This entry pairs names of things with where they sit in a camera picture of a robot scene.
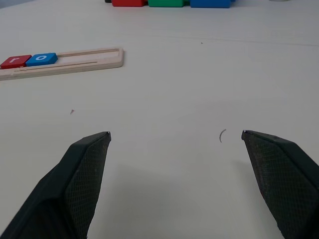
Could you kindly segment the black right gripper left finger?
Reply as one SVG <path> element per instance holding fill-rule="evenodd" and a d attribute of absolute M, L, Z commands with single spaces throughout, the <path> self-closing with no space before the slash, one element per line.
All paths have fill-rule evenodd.
<path fill-rule="evenodd" d="M 0 239 L 87 239 L 100 195 L 111 134 L 70 145 L 35 186 Z"/>

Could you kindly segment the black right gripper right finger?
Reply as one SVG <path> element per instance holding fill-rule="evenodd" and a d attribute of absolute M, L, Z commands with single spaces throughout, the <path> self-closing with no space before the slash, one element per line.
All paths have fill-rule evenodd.
<path fill-rule="evenodd" d="M 245 130 L 260 193 L 284 239 L 319 239 L 319 165 L 297 144 Z"/>

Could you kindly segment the blue letter tile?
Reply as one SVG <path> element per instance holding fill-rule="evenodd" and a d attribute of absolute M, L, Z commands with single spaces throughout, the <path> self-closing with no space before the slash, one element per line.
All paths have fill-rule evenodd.
<path fill-rule="evenodd" d="M 42 65 L 50 65 L 54 64 L 58 60 L 58 57 L 56 53 L 40 53 L 32 55 L 31 58 L 29 58 L 26 61 L 26 66 L 42 66 Z"/>

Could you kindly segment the wooden letter tray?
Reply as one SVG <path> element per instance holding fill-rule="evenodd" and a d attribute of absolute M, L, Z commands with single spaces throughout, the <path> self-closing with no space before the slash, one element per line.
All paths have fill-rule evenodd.
<path fill-rule="evenodd" d="M 0 81 L 122 67 L 124 50 L 121 47 L 63 52 L 53 64 L 0 70 Z"/>

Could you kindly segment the red letter tile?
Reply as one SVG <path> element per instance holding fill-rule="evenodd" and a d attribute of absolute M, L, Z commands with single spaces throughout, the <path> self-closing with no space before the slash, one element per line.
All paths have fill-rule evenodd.
<path fill-rule="evenodd" d="M 10 56 L 0 64 L 1 69 L 11 69 L 26 67 L 26 62 L 32 57 L 32 55 L 19 55 Z"/>

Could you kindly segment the blue plastic bin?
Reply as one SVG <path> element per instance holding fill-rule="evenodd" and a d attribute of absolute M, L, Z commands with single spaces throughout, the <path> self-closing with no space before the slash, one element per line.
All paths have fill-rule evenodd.
<path fill-rule="evenodd" d="M 193 8 L 230 8 L 236 0 L 189 0 Z"/>

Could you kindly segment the red plastic bin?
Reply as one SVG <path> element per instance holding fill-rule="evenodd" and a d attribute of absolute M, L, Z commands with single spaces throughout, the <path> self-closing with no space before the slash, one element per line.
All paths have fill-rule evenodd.
<path fill-rule="evenodd" d="M 148 3 L 148 0 L 111 0 L 111 2 L 116 7 L 142 7 Z"/>

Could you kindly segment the green plastic bin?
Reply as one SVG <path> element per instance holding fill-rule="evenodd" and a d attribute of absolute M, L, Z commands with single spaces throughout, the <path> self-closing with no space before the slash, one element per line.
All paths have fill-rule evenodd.
<path fill-rule="evenodd" d="M 189 3 L 190 0 L 148 0 L 150 7 L 183 7 Z"/>

